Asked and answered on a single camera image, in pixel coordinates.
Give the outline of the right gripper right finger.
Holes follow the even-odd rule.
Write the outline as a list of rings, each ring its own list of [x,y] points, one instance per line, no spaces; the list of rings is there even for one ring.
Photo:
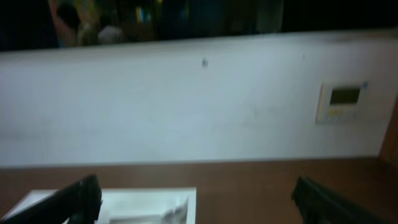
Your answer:
[[[304,224],[385,224],[388,221],[308,177],[299,177],[292,192]]]

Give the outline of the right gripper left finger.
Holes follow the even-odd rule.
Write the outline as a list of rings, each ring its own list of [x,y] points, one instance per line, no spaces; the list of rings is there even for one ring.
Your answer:
[[[56,191],[35,205],[11,215],[2,224],[94,224],[100,214],[102,190],[95,174]]]

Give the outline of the large steel spoon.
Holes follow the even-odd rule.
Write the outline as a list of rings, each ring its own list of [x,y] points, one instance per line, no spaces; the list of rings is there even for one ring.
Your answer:
[[[153,223],[153,224],[186,224],[188,216],[188,203],[186,199],[183,204],[167,210],[161,215],[143,215],[135,217],[121,217],[110,218],[110,224],[140,224],[140,223]]]

